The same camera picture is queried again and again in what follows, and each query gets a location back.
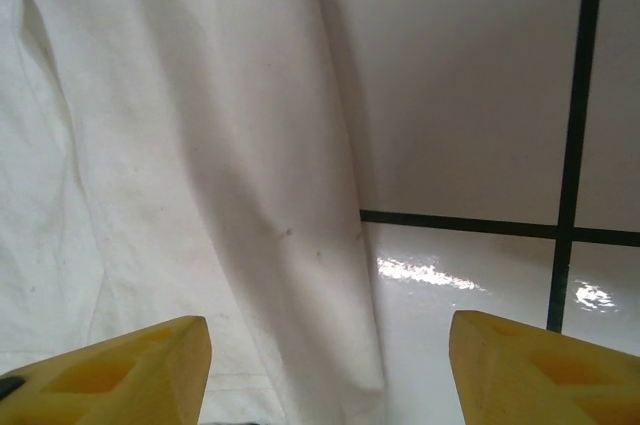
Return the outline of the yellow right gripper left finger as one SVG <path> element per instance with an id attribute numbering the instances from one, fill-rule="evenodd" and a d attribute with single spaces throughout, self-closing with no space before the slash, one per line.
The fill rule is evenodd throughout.
<path id="1" fill-rule="evenodd" d="M 212 344 L 184 316 L 0 375 L 0 425 L 198 425 Z"/>

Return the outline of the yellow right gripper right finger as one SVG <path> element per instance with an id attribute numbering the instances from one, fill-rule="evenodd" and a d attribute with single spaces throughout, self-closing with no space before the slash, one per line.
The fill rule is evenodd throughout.
<path id="1" fill-rule="evenodd" d="M 449 360 L 465 425 L 640 425 L 640 357 L 473 310 Z"/>

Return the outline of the large white t-shirt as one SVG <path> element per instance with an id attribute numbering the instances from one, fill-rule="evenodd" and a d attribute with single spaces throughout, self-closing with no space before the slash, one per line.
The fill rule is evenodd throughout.
<path id="1" fill-rule="evenodd" d="M 0 372 L 207 320 L 202 422 L 384 425 L 320 0 L 0 0 Z"/>

